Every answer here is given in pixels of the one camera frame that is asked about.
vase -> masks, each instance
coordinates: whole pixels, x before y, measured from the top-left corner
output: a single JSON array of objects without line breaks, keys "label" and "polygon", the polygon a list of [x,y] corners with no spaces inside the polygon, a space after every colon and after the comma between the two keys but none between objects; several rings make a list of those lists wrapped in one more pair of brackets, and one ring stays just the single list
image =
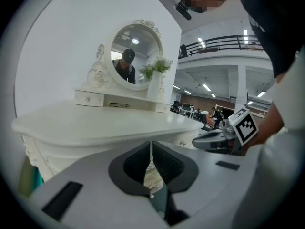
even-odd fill
[{"label": "vase", "polygon": [[159,71],[154,71],[152,74],[151,82],[148,86],[147,98],[150,100],[158,100],[160,93],[160,82],[162,73]]}]

black cap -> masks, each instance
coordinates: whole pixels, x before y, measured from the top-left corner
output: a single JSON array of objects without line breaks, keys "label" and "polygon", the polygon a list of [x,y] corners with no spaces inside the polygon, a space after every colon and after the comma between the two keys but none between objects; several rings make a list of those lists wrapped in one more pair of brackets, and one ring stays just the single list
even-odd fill
[{"label": "black cap", "polygon": [[126,63],[132,63],[135,57],[135,52],[132,49],[126,49],[123,52],[122,58]]},{"label": "black cap", "polygon": [[196,13],[204,13],[206,12],[206,8],[203,8],[203,7],[192,7],[191,6],[191,1],[190,0],[180,0],[181,3],[187,7],[188,9],[196,12]]}]

drawer knob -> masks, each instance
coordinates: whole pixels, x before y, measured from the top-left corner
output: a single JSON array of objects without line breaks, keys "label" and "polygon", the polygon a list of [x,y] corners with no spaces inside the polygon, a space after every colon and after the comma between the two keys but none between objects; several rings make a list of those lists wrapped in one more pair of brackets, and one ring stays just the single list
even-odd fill
[{"label": "drawer knob", "polygon": [[181,141],[181,142],[180,142],[180,145],[182,145],[182,146],[187,145],[187,141]]}]

oval mirror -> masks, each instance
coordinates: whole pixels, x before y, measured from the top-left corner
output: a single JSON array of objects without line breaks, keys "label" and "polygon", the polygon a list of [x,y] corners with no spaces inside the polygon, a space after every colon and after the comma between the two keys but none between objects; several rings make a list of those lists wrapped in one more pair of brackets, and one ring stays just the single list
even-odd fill
[{"label": "oval mirror", "polygon": [[121,29],[111,48],[111,61],[119,76],[132,84],[147,84],[148,79],[140,69],[162,56],[159,37],[149,27],[132,24]]}]

balcony railing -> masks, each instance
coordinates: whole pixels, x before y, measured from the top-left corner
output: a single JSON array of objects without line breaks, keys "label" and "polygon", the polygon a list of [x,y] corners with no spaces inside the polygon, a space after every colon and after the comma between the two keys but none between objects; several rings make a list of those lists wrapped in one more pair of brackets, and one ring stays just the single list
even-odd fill
[{"label": "balcony railing", "polygon": [[259,43],[257,37],[254,35],[222,36],[207,39],[202,42],[194,42],[189,45],[181,45],[179,59],[195,54],[229,49],[263,51],[261,44]]}]

